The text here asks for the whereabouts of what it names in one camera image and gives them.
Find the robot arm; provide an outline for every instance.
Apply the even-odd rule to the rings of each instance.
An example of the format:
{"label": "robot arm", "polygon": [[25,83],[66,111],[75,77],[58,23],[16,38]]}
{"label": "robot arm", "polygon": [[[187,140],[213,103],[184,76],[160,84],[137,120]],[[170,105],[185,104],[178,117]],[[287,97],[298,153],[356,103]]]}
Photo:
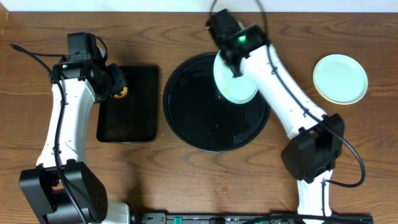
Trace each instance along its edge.
{"label": "robot arm", "polygon": [[[105,66],[106,54],[97,48],[93,34],[68,35],[69,55],[54,65],[62,77],[66,106],[61,124],[60,165],[69,188],[90,223],[128,224],[129,207],[108,200],[104,185],[86,165],[87,123],[93,103],[106,100],[126,86],[116,64]],[[40,223],[81,223],[81,217],[63,189],[53,190],[59,177],[53,153],[61,94],[53,80],[53,110],[49,133],[36,168],[23,170],[20,187]]]}
{"label": "robot arm", "polygon": [[[87,122],[91,107],[95,101],[95,92],[88,80],[79,81],[77,78],[62,80],[61,85],[66,93],[67,106],[62,120],[60,133],[60,161],[65,165],[67,160],[86,162]],[[53,109],[50,120],[49,133],[43,151],[36,166],[44,168],[55,167],[53,154],[55,130],[60,114],[61,94],[56,85],[52,87]]]}
{"label": "robot arm", "polygon": [[[287,137],[293,139],[300,134],[301,128],[310,129],[317,125],[317,122],[304,114],[303,110],[296,104],[278,78],[272,74],[272,69],[269,66],[267,58],[266,47],[267,46],[259,47],[250,53],[249,58],[242,60],[241,70],[244,71],[243,75],[250,76],[257,83],[260,93],[267,100],[282,123]],[[318,119],[323,120],[323,116],[326,115],[325,111],[311,101],[296,84],[279,60],[274,46],[270,45],[268,47],[271,51],[272,61],[278,68],[279,75],[287,87],[306,108]],[[329,208],[329,183],[326,183],[324,196],[322,196],[322,180],[330,179],[331,175],[332,170],[327,170],[318,175],[310,184],[305,180],[297,181],[299,197],[297,211],[299,214],[322,216],[323,197],[325,199],[325,215],[331,215],[331,210]],[[322,221],[318,220],[304,220],[304,222],[308,224],[322,223]]]}
{"label": "robot arm", "polygon": [[[335,159],[341,153],[341,142],[305,114],[273,72],[267,50],[270,51],[272,63],[277,67],[280,79],[311,114],[333,126],[340,134],[343,134],[344,130],[342,119],[337,114],[327,117],[325,111],[308,98],[284,68],[274,46],[258,26],[243,29],[225,9],[212,16],[207,22],[207,27],[220,49],[220,57],[217,56],[216,60],[222,62],[215,63],[215,70],[223,69],[216,68],[216,65],[227,66],[228,72],[231,71],[229,73],[232,73],[234,78],[245,76],[253,80],[290,139],[288,146],[282,151],[282,160],[288,171],[297,179],[298,213],[321,216],[325,213],[326,216],[330,216],[329,185],[325,184],[322,193],[322,180],[330,179]],[[316,220],[304,221],[322,223]]]}

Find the orange object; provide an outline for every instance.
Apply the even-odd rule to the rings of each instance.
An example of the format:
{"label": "orange object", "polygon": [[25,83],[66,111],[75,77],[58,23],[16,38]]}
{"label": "orange object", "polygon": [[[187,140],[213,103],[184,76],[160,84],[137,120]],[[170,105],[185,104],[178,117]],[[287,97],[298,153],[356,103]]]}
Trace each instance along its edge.
{"label": "orange object", "polygon": [[120,92],[120,95],[114,95],[113,97],[115,97],[115,98],[117,98],[117,99],[120,99],[120,98],[123,98],[123,97],[125,97],[127,95],[127,87],[125,86],[125,87],[123,87],[123,90],[122,90],[122,92]]}

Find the white wall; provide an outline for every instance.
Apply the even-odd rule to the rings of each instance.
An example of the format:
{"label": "white wall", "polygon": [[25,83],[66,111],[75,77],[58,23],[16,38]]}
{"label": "white wall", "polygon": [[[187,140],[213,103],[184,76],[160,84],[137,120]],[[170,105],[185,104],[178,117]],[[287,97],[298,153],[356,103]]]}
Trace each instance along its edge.
{"label": "white wall", "polygon": [[[398,12],[398,0],[261,0],[273,12]],[[9,11],[207,12],[213,0],[0,0]],[[258,11],[254,0],[218,0],[215,10]]]}

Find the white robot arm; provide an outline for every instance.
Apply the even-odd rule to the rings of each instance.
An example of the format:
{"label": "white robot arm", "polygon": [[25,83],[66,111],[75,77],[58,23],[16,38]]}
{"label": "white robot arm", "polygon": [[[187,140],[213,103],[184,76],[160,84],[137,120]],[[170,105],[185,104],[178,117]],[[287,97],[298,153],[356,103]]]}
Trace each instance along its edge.
{"label": "white robot arm", "polygon": [[[326,147],[317,146],[314,142],[319,137],[316,131],[318,121],[307,115],[303,107],[308,109],[319,121],[327,117],[326,112],[318,107],[296,84],[279,60],[274,46],[263,39],[262,32],[258,27],[243,29],[227,10],[220,11],[211,17],[207,26],[220,48],[214,67],[215,82],[220,92],[227,100],[236,103],[235,100],[232,100],[232,96],[237,97],[242,91],[250,93],[257,88],[279,118],[287,137],[291,139],[288,149],[282,153],[282,159],[289,172],[297,179],[298,213],[330,216],[329,183],[323,183],[323,181],[331,178],[335,165],[333,159],[335,160],[336,157],[333,153],[329,154],[326,151],[333,147],[340,147],[340,150],[337,149],[336,152],[338,156],[341,152],[341,144],[333,145],[331,141],[326,144]],[[274,73],[274,67],[277,68],[279,77]],[[308,167],[305,168],[306,164],[311,164],[312,167],[307,169]],[[322,223],[318,220],[304,220],[304,222]]]}
{"label": "white robot arm", "polygon": [[[250,53],[250,57],[242,61],[244,70],[243,75],[251,77],[258,86],[261,95],[267,100],[271,108],[282,123],[286,135],[292,139],[300,134],[299,129],[310,129],[317,124],[311,117],[306,116],[303,110],[293,100],[290,94],[282,86],[278,78],[272,74],[272,68],[269,65],[266,52],[267,46],[259,47]],[[284,83],[297,97],[302,104],[308,108],[318,119],[322,120],[322,116],[326,115],[325,111],[319,108],[311,101],[306,94],[300,89],[288,71],[279,60],[273,45],[269,46],[271,57],[274,65],[278,68],[279,76]],[[298,213],[301,215],[319,215],[322,216],[322,180],[330,179],[332,170],[325,171],[317,176],[314,181],[309,184],[305,180],[298,180]],[[325,186],[325,215],[330,216],[329,208],[329,183]],[[317,224],[322,223],[318,220],[304,220],[305,223]]]}
{"label": "white robot arm", "polygon": [[69,55],[54,65],[50,76],[53,110],[45,146],[36,168],[21,172],[20,187],[41,223],[81,222],[81,216],[65,191],[52,190],[59,181],[54,145],[62,110],[62,95],[53,80],[55,75],[62,77],[59,82],[65,97],[58,161],[70,191],[87,222],[130,223],[129,206],[108,200],[104,185],[86,164],[87,123],[93,103],[120,93],[126,86],[124,75],[116,64],[105,66],[107,53],[97,48],[96,39],[102,42],[93,34],[68,35]]}

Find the black round tray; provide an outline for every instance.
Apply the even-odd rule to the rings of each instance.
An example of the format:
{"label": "black round tray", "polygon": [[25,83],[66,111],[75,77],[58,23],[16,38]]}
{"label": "black round tray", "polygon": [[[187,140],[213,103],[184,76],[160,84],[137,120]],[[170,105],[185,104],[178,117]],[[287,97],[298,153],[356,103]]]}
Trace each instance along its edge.
{"label": "black round tray", "polygon": [[269,105],[260,95],[234,104],[218,91],[213,64],[216,53],[197,55],[170,76],[163,94],[163,109],[173,132],[189,145],[223,152],[251,142],[264,128]]}

